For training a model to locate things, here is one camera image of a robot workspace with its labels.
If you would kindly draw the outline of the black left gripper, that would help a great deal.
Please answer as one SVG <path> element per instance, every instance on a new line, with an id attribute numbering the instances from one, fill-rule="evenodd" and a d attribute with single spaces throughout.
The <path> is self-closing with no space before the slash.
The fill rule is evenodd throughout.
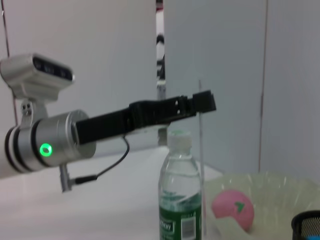
<path id="1" fill-rule="evenodd" d="M 189 118 L 216 110 L 215 98 L 210 90 L 195 93 L 192 97 L 181 95 L 165 100 L 138 101 L 118 111 L 77 121 L 77 142 L 84 145 L 124 136 L 136 130 L 169 124 L 178 115 Z"/>

